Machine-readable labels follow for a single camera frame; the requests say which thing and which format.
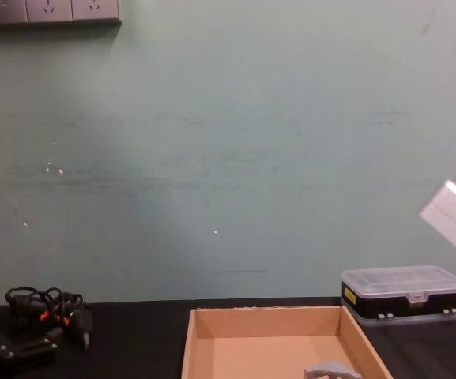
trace gray plastic piece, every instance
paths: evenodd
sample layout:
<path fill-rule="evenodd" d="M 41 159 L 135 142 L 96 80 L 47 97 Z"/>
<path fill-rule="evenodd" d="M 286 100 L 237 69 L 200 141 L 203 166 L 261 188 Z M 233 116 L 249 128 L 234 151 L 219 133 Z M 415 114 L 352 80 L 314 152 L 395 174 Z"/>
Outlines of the gray plastic piece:
<path fill-rule="evenodd" d="M 323 363 L 311 369 L 305 369 L 305 379 L 319 379 L 328 376 L 329 379 L 363 379 L 361 375 L 338 362 Z"/>

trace black cable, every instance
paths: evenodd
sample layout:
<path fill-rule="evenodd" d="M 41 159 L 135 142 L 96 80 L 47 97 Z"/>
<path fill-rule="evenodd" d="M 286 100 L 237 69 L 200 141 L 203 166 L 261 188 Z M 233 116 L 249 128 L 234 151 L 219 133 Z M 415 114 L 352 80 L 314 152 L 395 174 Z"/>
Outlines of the black cable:
<path fill-rule="evenodd" d="M 27 291 L 28 294 L 22 295 L 24 298 L 17 298 L 15 292 Z M 56 292 L 57 296 L 52 297 L 51 293 Z M 84 303 L 84 299 L 80 294 L 70 294 L 63 292 L 60 288 L 51 287 L 45 291 L 39 291 L 33 287 L 14 287 L 10 288 L 5 293 L 5 300 L 9 303 L 10 307 L 13 308 L 13 311 L 17 314 L 23 312 L 23 309 L 27 306 L 28 308 L 32 307 L 33 302 L 41 302 L 45 305 L 48 311 L 48 316 L 51 317 L 54 321 L 59 320 L 61 324 L 66 316 L 66 304 L 69 308 L 78 308 Z"/>

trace yellow label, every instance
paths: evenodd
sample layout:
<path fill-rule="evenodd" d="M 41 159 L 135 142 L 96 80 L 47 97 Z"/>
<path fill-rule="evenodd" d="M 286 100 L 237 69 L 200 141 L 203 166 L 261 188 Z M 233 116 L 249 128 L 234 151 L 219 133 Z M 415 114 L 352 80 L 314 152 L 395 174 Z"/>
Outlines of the yellow label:
<path fill-rule="evenodd" d="M 345 288 L 345 297 L 348 298 L 352 304 L 356 304 L 356 296 L 347 287 Z"/>

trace power socket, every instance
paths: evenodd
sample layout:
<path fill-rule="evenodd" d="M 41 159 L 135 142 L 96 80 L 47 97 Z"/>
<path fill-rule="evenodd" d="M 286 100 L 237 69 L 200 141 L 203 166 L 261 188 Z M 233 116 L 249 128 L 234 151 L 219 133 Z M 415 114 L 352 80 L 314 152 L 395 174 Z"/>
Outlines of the power socket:
<path fill-rule="evenodd" d="M 0 0 L 0 25 L 26 24 L 25 0 Z"/>
<path fill-rule="evenodd" d="M 118 0 L 71 0 L 74 21 L 120 21 Z"/>
<path fill-rule="evenodd" d="M 28 22 L 73 22 L 70 0 L 26 0 Z"/>

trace plastic storage box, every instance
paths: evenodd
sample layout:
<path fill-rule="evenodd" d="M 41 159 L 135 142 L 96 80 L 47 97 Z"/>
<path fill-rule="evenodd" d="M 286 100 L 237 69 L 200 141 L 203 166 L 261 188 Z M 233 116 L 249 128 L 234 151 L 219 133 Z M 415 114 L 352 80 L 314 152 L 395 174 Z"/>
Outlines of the plastic storage box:
<path fill-rule="evenodd" d="M 456 276 L 437 266 L 343 271 L 344 305 L 362 325 L 456 320 Z"/>

